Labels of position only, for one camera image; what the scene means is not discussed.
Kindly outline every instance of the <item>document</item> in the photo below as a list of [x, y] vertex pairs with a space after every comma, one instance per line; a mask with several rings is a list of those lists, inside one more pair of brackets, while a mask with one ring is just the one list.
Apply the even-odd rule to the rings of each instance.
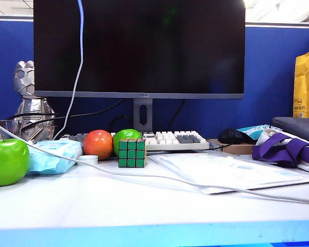
[[[202, 185], [256, 189], [309, 182], [309, 175], [258, 161], [239, 160], [213, 153], [159, 154], [149, 159], [179, 177]], [[202, 188], [203, 193], [227, 189]]]

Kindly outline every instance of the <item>white cable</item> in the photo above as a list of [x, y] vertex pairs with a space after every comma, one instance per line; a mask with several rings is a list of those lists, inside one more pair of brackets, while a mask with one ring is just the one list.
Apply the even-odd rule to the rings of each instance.
[[162, 178], [162, 179], [170, 179], [170, 180], [175, 180], [175, 181], [178, 181], [178, 182], [181, 182], [181, 183], [185, 183], [185, 184], [189, 184], [189, 185], [193, 185], [193, 186], [196, 186], [196, 187], [200, 187], [200, 188], [218, 188], [218, 189], [227, 189], [227, 190], [232, 190], [232, 191], [236, 191], [236, 192], [242, 192], [242, 193], [248, 193], [248, 194], [252, 194], [252, 195], [256, 195], [256, 196], [260, 196], [260, 197], [267, 197], [267, 198], [272, 198], [272, 199], [279, 199], [279, 200], [284, 200], [286, 202], [302, 202], [302, 203], [308, 203], [309, 204], [309, 200], [307, 199], [300, 199], [300, 198], [294, 198], [294, 197], [284, 197], [284, 196], [274, 196], [274, 195], [269, 195], [269, 194], [265, 194], [265, 193], [259, 193], [259, 192], [255, 192], [255, 191], [252, 191], [252, 190], [248, 190], [248, 189], [239, 189], [239, 188], [232, 188], [232, 187], [227, 187], [227, 186], [219, 186], [219, 185], [208, 185], [208, 184], [197, 184], [197, 183], [194, 183], [194, 182], [191, 182], [191, 181], [188, 181], [188, 180], [183, 180], [183, 179], [176, 179], [176, 178], [171, 178], [171, 177], [166, 177], [166, 176], [158, 176], [158, 175], [139, 175], [139, 174], [123, 174], [123, 173], [115, 173], [115, 172], [112, 172], [112, 171], [109, 171], [107, 169], [104, 169], [104, 168], [101, 168], [99, 166], [96, 166], [96, 165], [93, 165], [93, 164], [90, 164], [90, 163], [87, 163], [87, 162], [83, 162], [81, 160], [76, 160], [74, 158], [69, 158], [69, 157], [64, 157], [64, 156], [60, 156], [60, 155], [57, 155], [57, 154], [54, 154], [54, 153], [51, 153], [51, 152], [48, 152], [47, 150], [43, 150], [33, 144], [30, 144], [28, 143], [27, 141], [19, 138], [18, 136], [10, 133], [8, 130], [4, 129], [3, 127], [0, 126], [0, 130], [7, 133], [8, 135], [10, 135], [11, 137], [14, 137], [16, 139], [19, 139], [23, 142], [25, 142], [27, 145], [37, 149], [37, 150], [40, 150], [42, 152], [45, 152], [45, 153], [48, 153], [50, 155], [53, 155], [53, 156], [56, 156], [56, 157], [59, 157], [59, 158], [64, 158], [66, 160], [69, 160], [69, 161], [73, 161], [73, 162], [77, 162], [77, 163], [82, 163], [82, 164], [85, 164], [85, 165], [88, 165], [88, 166], [91, 166], [91, 167], [94, 167], [100, 171], [103, 171], [103, 172], [106, 172], [106, 173], [109, 173], [111, 175], [117, 175], [117, 176], [131, 176], [131, 177], [149, 177], [149, 178]]
[[73, 92], [72, 92], [72, 97], [71, 97], [71, 101], [70, 101], [70, 106], [68, 107], [66, 116], [65, 116], [65, 121], [64, 121], [64, 126], [62, 127], [62, 129], [57, 132], [57, 134], [54, 136], [54, 140], [57, 138], [57, 136], [65, 129], [66, 127], [66, 123], [67, 123], [67, 119], [68, 119], [68, 115], [70, 114], [70, 110], [72, 108], [73, 105], [73, 101], [74, 101], [74, 97], [76, 94], [76, 88], [77, 88], [77, 84], [78, 84], [78, 80], [79, 80], [79, 76], [80, 76], [80, 72], [82, 69], [82, 65], [83, 65], [83, 42], [82, 42], [82, 38], [83, 38], [83, 22], [84, 22], [84, 16], [83, 16], [83, 7], [82, 7], [82, 2], [81, 0], [78, 0], [78, 6], [79, 6], [79, 12], [80, 12], [80, 65], [79, 65], [79, 70], [77, 73], [77, 77], [76, 80], [74, 82], [74, 87], [73, 87]]

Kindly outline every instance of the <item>keyboard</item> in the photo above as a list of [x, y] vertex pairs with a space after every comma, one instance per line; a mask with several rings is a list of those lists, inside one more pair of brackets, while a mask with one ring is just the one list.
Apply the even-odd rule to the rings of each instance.
[[[64, 135], [62, 138], [83, 144], [87, 134]], [[147, 151], [206, 150], [210, 144], [196, 131], [141, 132]]]

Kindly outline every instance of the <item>monitor bezel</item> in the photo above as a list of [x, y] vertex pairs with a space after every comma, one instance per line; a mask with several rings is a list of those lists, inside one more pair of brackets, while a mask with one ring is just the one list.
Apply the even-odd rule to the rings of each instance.
[[[35, 91], [40, 97], [72, 97], [72, 91]], [[183, 94], [183, 93], [122, 93], [75, 92], [80, 98], [134, 98], [134, 99], [243, 99], [242, 94]]]

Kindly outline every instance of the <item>black mouse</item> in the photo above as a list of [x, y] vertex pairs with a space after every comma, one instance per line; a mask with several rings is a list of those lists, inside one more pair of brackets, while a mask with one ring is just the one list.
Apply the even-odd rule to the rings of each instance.
[[224, 144], [254, 143], [254, 140], [251, 137], [236, 129], [224, 130], [218, 136], [218, 141]]

